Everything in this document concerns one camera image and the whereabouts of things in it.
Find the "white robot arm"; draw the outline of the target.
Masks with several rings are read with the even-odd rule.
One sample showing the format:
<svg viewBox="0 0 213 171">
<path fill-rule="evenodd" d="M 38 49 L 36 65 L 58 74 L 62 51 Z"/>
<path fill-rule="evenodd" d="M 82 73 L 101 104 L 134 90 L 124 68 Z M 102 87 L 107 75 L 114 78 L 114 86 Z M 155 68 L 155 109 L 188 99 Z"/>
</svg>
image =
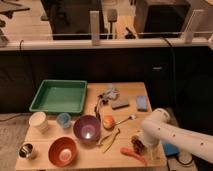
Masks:
<svg viewBox="0 0 213 171">
<path fill-rule="evenodd" d="M 213 136 L 172 126 L 169 121 L 165 109 L 152 111 L 141 122 L 142 143 L 153 148 L 163 140 L 213 164 Z"/>
</svg>

